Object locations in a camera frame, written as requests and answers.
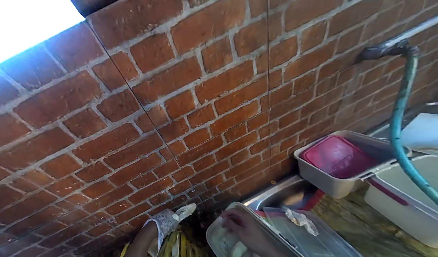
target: white container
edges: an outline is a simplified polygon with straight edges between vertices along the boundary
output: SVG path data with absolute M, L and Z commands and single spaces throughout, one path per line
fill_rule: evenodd
M 418 172 L 438 190 L 438 156 L 412 161 Z M 365 201 L 420 242 L 438 248 L 438 206 L 405 174 L 398 163 L 387 163 L 369 178 Z
M 367 153 L 370 157 L 375 159 L 379 164 L 386 163 L 387 161 L 393 159 L 392 146 L 386 140 L 347 130 L 336 131 L 330 135 L 337 135 L 345 138 L 349 142 L 353 143 L 356 147 Z M 294 152 L 294 157 L 298 161 L 300 175 L 302 178 L 308 180 L 311 184 L 318 187 L 327 195 L 330 195 L 336 199 L 343 198 L 349 195 L 350 192 L 353 192 L 359 189 L 361 186 L 364 186 L 365 183 L 361 177 L 369 174 L 370 170 L 373 168 L 368 169 L 352 178 L 342 179 L 335 178 L 323 172 L 301 158 L 301 155 L 305 150 L 314 146 L 322 139 L 323 138 L 320 138 L 319 140 L 316 140 Z M 408 156 L 411 155 L 411 151 L 409 149 L 405 148 L 405 152 L 408 154 Z

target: food container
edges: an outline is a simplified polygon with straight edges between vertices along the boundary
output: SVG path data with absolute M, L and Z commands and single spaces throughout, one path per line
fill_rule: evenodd
M 314 240 L 311 241 L 310 238 L 307 238 L 307 233 L 304 233 L 300 230 L 304 230 L 304 227 L 297 227 L 296 229 L 299 231 L 299 233 L 297 234 L 291 234 L 289 231 L 286 235 L 289 236 L 289 234 L 291 234 L 291 237 L 286 238 L 282 233 L 280 233 L 279 230 L 270 225 L 266 219 L 257 215 L 255 212 L 250 210 L 250 208 L 246 207 L 242 203 L 232 203 L 230 206 L 228 206 L 226 210 L 230 209 L 236 209 L 240 212 L 251 215 L 252 218 L 256 219 L 268 241 L 271 242 L 285 256 L 362 257 L 361 254 L 359 254 L 352 246 L 344 241 L 335 231 L 333 231 L 328 225 L 326 225 L 323 221 L 315 217 L 315 215 L 310 212 L 296 210 L 296 212 L 303 213 L 309 219 L 311 219 L 319 231 L 319 239 L 316 237 L 314 238 Z M 277 208 L 265 208 L 265 214 L 274 218 L 272 222 L 280 222 L 283 220 L 291 222 L 286 217 L 280 217 L 283 219 L 278 219 L 279 217 L 274 217 L 281 216 L 279 213 L 277 213 L 279 212 L 279 210 L 280 209 Z M 229 257 L 231 256 L 231 249 L 239 242 L 239 239 L 233 233 L 228 233 L 226 229 L 222 227 L 222 223 L 223 218 L 219 217 L 218 219 L 216 219 L 206 231 L 206 239 L 209 246 L 217 257 Z M 319 244 L 324 244 L 322 249 L 312 247 L 312 243 L 317 242 Z M 251 254 L 249 251 L 247 251 L 242 256 L 255 257 L 257 255 Z
M 347 130 L 336 131 L 330 135 L 343 137 L 354 146 L 361 149 L 376 161 L 374 167 L 393 160 L 392 147 L 388 141 Z M 350 178 L 335 178 L 303 160 L 302 154 L 321 140 L 323 139 L 321 138 L 314 141 L 294 152 L 294 156 L 298 160 L 300 175 L 313 185 L 317 186 L 320 190 L 336 199 L 343 198 L 350 192 L 363 186 L 365 183 L 361 177 L 369 174 L 370 170 L 374 167 Z M 405 152 L 408 156 L 411 155 L 409 149 L 405 148 Z
M 438 190 L 438 156 L 411 160 L 418 172 Z M 430 247 L 438 248 L 438 206 L 405 174 L 398 163 L 373 170 L 365 201 L 394 224 Z

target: green hose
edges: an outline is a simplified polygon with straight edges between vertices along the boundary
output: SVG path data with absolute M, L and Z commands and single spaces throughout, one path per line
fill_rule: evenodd
M 406 103 L 411 95 L 411 87 L 416 77 L 417 64 L 419 62 L 418 48 L 411 47 L 405 54 L 406 65 L 405 74 L 401 82 L 401 87 L 397 95 L 397 100 L 393 106 L 393 114 L 390 122 L 390 143 L 392 144 L 393 154 L 399 162 L 401 168 L 410 177 L 410 179 L 419 187 L 436 205 L 438 205 L 438 191 L 428 184 L 422 175 L 417 172 L 411 161 L 403 150 L 401 143 L 400 132 L 403 114 L 405 112 Z

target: sink basin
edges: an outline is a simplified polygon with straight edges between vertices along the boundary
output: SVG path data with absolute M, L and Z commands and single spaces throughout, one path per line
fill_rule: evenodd
M 286 205 L 300 208 L 311 199 L 316 190 L 317 187 L 295 175 L 247 199 L 243 204 L 259 211 L 263 211 L 263 207 L 281 208 Z

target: plastic container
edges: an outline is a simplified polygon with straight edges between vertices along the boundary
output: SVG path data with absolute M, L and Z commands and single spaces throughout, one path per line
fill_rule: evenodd
M 362 256 L 351 245 L 340 237 L 333 229 L 309 211 L 292 209 L 304 214 L 310 219 L 319 232 L 314 236 L 305 227 L 294 224 L 285 216 L 281 208 L 263 208 L 268 223 L 296 246 L 297 250 L 306 257 L 359 257 Z
M 423 155 L 411 161 L 438 190 L 438 156 Z M 368 178 L 365 201 L 420 242 L 438 248 L 438 206 L 405 174 L 398 163 L 378 167 Z
M 350 178 L 376 166 L 360 148 L 343 137 L 330 135 L 302 153 L 303 160 L 334 178 Z
M 290 239 L 285 237 L 279 230 L 275 229 L 272 225 L 270 225 L 264 218 L 254 213 L 250 208 L 246 207 L 242 203 L 232 203 L 228 206 L 226 210 L 236 209 L 240 212 L 251 215 L 255 218 L 262 231 L 264 232 L 268 241 L 270 241 L 279 251 L 283 252 L 286 256 L 298 256 L 298 257 L 319 257 L 319 256 L 338 256 L 338 257 L 361 257 L 352 246 L 350 246 L 346 241 L 344 241 L 335 231 L 333 231 L 329 226 L 323 223 L 320 219 L 315 217 L 310 212 L 298 211 L 307 215 L 309 219 L 311 219 L 319 231 L 319 240 L 309 241 L 303 238 L 306 235 L 303 233 L 299 233 L 296 236 L 297 239 L 303 241 L 302 244 L 294 244 L 293 238 Z M 267 212 L 268 208 L 265 208 L 266 215 L 272 216 L 274 213 L 271 211 L 273 208 L 270 208 L 270 213 Z M 216 219 L 206 231 L 206 239 L 208 241 L 209 246 L 213 250 L 214 254 L 217 257 L 229 257 L 231 248 L 233 248 L 236 243 L 239 242 L 237 236 L 232 233 L 228 233 L 225 228 L 222 227 L 223 218 L 219 217 Z M 317 249 L 316 247 L 322 245 L 322 249 Z M 319 255 L 318 253 L 341 253 L 339 255 Z M 243 257 L 255 257 L 256 255 L 251 255 L 249 252 L 246 252 Z
M 250 208 L 246 207 L 242 203 L 232 203 L 226 210 L 236 209 L 238 211 L 247 213 L 255 218 L 261 225 L 261 229 L 266 235 L 268 241 L 276 246 L 287 256 L 304 257 L 299 251 L 296 250 L 288 241 L 286 241 L 279 231 L 275 230 L 268 222 L 261 216 L 257 215 Z M 208 241 L 211 250 L 217 257 L 229 257 L 231 248 L 239 242 L 239 238 L 232 233 L 228 233 L 225 228 L 222 227 L 223 218 L 217 218 L 206 230 L 206 240 Z
M 343 137 L 354 146 L 361 149 L 372 159 L 376 160 L 376 165 L 374 167 L 393 159 L 392 147 L 388 141 L 347 130 L 336 131 L 330 135 Z M 302 153 L 321 140 L 322 138 L 294 152 L 294 157 L 298 160 L 300 175 L 320 190 L 336 199 L 343 198 L 350 192 L 365 185 L 362 176 L 369 174 L 374 167 L 350 178 L 335 178 L 303 160 Z M 409 156 L 411 155 L 409 149 L 405 148 L 405 151 Z

